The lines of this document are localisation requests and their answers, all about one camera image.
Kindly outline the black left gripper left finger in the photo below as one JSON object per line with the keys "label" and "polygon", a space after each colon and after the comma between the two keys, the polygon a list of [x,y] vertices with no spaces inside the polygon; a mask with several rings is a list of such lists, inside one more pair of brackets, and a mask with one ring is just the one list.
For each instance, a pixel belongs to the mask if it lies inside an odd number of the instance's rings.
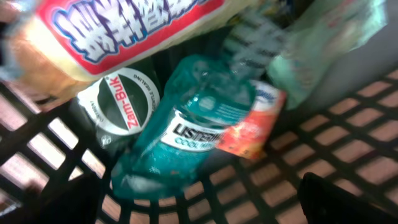
{"label": "black left gripper left finger", "polygon": [[100,180],[85,174],[69,181],[32,206],[33,224],[93,224],[100,199]]}

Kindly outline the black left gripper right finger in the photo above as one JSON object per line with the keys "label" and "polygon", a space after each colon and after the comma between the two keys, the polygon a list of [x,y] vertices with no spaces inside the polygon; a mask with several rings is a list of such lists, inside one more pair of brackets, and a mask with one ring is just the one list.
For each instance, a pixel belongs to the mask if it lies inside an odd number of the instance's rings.
{"label": "black left gripper right finger", "polygon": [[297,196],[309,224],[397,224],[397,217],[311,172]]}

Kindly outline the orange small sachet packet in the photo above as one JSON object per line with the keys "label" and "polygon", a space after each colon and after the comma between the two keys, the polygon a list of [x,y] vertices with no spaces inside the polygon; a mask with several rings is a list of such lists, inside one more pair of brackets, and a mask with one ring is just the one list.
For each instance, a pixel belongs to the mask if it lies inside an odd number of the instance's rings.
{"label": "orange small sachet packet", "polygon": [[272,85],[253,81],[256,98],[250,113],[226,130],[216,148],[246,159],[258,159],[279,113],[286,94]]}

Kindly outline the green Zam-Buk ointment tin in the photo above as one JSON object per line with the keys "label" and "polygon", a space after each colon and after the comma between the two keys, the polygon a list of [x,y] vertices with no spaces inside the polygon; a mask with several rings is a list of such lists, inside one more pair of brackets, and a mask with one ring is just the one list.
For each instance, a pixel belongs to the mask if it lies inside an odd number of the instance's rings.
{"label": "green Zam-Buk ointment tin", "polygon": [[160,101],[160,83],[153,69],[121,68],[100,78],[75,98],[80,119],[99,146],[124,149],[144,130]]}

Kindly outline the yellow red snack bag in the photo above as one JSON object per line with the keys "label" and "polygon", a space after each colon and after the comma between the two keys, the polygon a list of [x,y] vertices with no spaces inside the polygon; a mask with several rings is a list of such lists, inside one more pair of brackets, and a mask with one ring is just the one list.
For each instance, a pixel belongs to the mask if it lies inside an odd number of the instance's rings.
{"label": "yellow red snack bag", "polygon": [[225,25],[243,0],[38,1],[12,33],[16,81],[67,101],[90,82]]}

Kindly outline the teal Listerine mouthwash bottle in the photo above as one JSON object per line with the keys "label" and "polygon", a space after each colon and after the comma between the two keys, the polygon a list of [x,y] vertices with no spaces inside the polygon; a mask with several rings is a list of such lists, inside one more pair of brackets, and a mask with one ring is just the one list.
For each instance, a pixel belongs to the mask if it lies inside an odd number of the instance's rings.
{"label": "teal Listerine mouthwash bottle", "polygon": [[112,170],[114,195],[158,200],[181,194],[225,131],[250,112],[251,76],[244,62],[181,60],[143,132]]}

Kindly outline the mint green wipes pack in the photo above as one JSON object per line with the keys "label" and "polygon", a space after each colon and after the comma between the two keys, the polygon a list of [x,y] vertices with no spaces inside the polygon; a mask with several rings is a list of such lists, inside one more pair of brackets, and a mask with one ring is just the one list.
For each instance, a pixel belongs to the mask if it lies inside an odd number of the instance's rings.
{"label": "mint green wipes pack", "polygon": [[316,0],[295,21],[268,75],[287,94],[288,110],[303,103],[341,56],[387,25],[385,0]]}

